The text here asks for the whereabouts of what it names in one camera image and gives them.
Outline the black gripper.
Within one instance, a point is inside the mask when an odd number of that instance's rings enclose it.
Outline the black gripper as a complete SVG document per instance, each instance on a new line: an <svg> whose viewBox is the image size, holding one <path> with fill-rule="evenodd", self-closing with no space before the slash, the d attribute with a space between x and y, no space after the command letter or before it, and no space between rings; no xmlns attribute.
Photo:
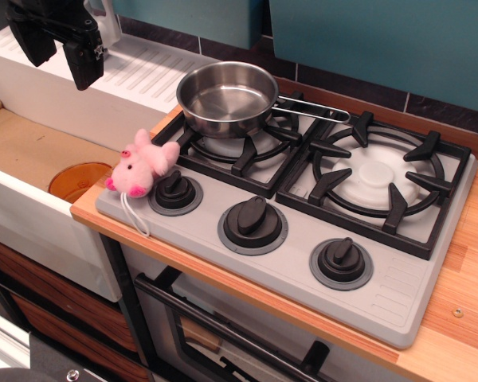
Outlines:
<svg viewBox="0 0 478 382"><path fill-rule="evenodd" d="M93 49L102 44L97 21L82 1L9 1L6 20L22 51L35 66L63 44L76 88L84 91L104 74L104 59Z"/></svg>

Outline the black robot base with bolt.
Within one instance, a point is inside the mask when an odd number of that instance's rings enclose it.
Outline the black robot base with bolt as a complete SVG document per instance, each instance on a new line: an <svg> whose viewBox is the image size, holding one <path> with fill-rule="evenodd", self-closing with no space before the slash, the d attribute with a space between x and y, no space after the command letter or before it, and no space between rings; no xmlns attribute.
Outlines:
<svg viewBox="0 0 478 382"><path fill-rule="evenodd" d="M29 336L29 368L0 368L0 381L106 381L39 338Z"/></svg>

